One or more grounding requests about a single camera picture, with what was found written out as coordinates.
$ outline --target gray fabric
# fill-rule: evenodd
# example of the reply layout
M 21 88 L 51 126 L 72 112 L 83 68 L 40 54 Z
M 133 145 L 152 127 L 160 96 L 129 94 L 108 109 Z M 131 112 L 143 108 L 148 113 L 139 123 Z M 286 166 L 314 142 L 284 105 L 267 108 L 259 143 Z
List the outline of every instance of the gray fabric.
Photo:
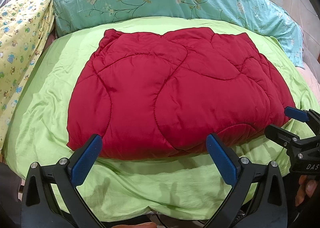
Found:
M 303 54 L 303 61 L 308 65 L 315 78 L 320 83 L 320 64 L 317 59 L 309 52 Z
M 18 191 L 21 178 L 3 163 L 0 163 L 0 205 L 12 221 L 20 226 L 21 201 Z

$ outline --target yellow cartoon fabric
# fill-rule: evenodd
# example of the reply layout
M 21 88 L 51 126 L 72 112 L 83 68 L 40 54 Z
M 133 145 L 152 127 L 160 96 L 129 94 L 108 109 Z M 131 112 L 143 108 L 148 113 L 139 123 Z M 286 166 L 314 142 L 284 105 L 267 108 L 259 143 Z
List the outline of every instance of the yellow cartoon fabric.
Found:
M 0 8 L 0 152 L 53 21 L 53 0 L 11 0 Z

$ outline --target folded comforter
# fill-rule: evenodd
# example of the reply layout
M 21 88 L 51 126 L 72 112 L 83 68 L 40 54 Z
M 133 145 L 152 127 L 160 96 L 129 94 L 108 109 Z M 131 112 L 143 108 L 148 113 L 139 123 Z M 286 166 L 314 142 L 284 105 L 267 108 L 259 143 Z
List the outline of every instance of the folded comforter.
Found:
M 202 153 L 209 133 L 231 146 L 284 125 L 286 106 L 295 106 L 289 88 L 246 33 L 110 29 L 73 90 L 68 146 L 97 133 L 102 157 Z

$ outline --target floral blanket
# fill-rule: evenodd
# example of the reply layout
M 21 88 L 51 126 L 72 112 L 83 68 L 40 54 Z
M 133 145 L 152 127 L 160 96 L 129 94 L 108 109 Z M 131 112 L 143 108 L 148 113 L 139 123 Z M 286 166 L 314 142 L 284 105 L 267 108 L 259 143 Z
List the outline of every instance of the floral blanket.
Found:
M 269 0 L 54 0 L 54 12 L 58 36 L 138 17 L 223 20 L 275 37 L 293 64 L 303 67 L 300 27 Z
M 53 25 L 52 0 L 11 0 L 0 8 L 0 152 L 21 92 Z

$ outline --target black cable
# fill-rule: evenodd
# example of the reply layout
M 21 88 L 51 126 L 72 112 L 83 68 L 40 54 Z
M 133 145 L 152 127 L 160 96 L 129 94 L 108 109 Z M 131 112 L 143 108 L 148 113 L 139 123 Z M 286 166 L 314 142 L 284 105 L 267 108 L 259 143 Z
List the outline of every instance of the black cable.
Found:
M 168 226 L 166 226 L 160 219 L 159 215 L 156 214 L 156 217 L 158 218 L 159 222 L 162 224 L 162 226 L 164 226 L 164 228 L 168 228 Z

